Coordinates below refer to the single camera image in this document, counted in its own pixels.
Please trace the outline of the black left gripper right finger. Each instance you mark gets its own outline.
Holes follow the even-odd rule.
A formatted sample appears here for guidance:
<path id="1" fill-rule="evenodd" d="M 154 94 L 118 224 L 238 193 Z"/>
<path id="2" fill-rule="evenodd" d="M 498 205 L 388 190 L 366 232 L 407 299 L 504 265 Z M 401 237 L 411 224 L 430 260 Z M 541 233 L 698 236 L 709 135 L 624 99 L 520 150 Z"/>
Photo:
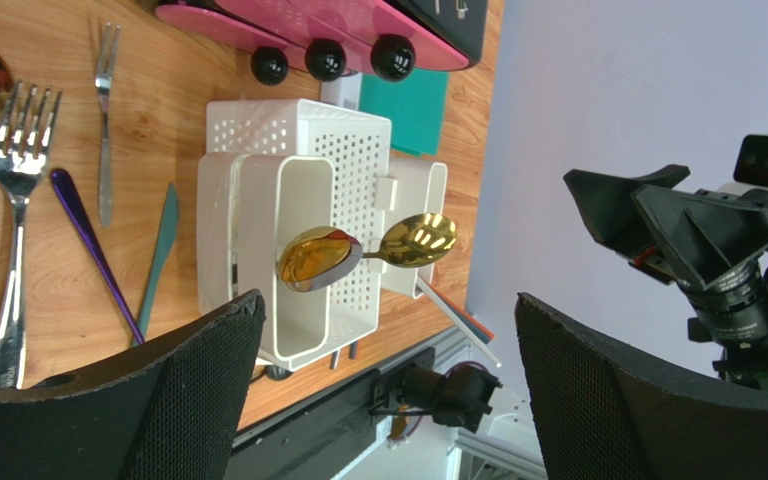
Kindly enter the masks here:
<path id="1" fill-rule="evenodd" d="M 768 479 L 768 392 L 674 365 L 536 297 L 515 307 L 551 479 Z"/>

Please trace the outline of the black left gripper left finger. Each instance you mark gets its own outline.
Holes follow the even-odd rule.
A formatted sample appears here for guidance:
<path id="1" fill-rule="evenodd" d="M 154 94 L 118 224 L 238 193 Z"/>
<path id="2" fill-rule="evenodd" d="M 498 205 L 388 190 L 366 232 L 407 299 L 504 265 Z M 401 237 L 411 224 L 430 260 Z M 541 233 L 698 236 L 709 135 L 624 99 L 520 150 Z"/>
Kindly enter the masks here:
<path id="1" fill-rule="evenodd" d="M 0 389 L 0 479 L 220 479 L 266 319 L 252 290 L 23 390 Z"/>

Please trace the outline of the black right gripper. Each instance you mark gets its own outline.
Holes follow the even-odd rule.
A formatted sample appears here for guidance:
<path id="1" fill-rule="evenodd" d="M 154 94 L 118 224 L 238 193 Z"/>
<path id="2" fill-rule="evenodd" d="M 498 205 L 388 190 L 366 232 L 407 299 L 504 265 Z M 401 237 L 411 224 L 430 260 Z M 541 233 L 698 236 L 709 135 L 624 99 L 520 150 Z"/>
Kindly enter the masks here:
<path id="1" fill-rule="evenodd" d="M 632 178 L 575 169 L 564 182 L 597 244 L 678 286 L 694 310 L 688 338 L 722 350 L 718 376 L 768 391 L 768 189 L 686 193 L 688 175 L 676 164 Z"/>

